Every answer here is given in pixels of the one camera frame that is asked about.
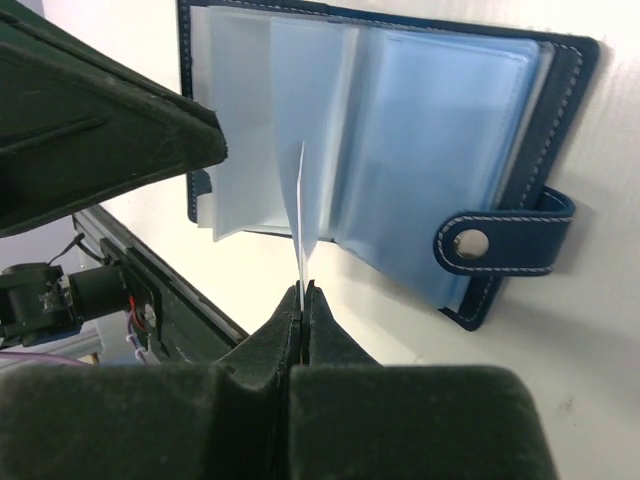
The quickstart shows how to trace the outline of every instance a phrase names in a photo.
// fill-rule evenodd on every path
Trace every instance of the open card holder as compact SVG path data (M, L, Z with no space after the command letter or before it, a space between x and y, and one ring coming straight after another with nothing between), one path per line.
M503 277L553 269L574 206L544 184L594 40L301 1L178 3L183 94L216 112L229 148L188 178L189 217L214 239L293 232L299 256L335 242L467 330Z

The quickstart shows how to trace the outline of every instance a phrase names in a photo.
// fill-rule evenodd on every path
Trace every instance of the silver button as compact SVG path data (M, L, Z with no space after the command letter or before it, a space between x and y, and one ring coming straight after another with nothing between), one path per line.
M475 260L489 250L489 239L480 230L465 230L453 240L453 249L462 258Z

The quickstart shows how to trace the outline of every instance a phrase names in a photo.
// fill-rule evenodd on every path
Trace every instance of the white surface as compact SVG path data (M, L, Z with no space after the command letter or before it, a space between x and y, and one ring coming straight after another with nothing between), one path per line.
M601 41L602 59L552 184L578 218L556 273L508 284L468 334L334 245L311 263L338 321L383 363L489 363L531 389L565 479L640 477L640 3L626 0L343 0L393 13L553 30ZM48 18L179 89L173 0L45 0ZM297 276L290 240L213 244L187 221L183 178L105 204L248 331ZM254 297L248 298L248 282Z

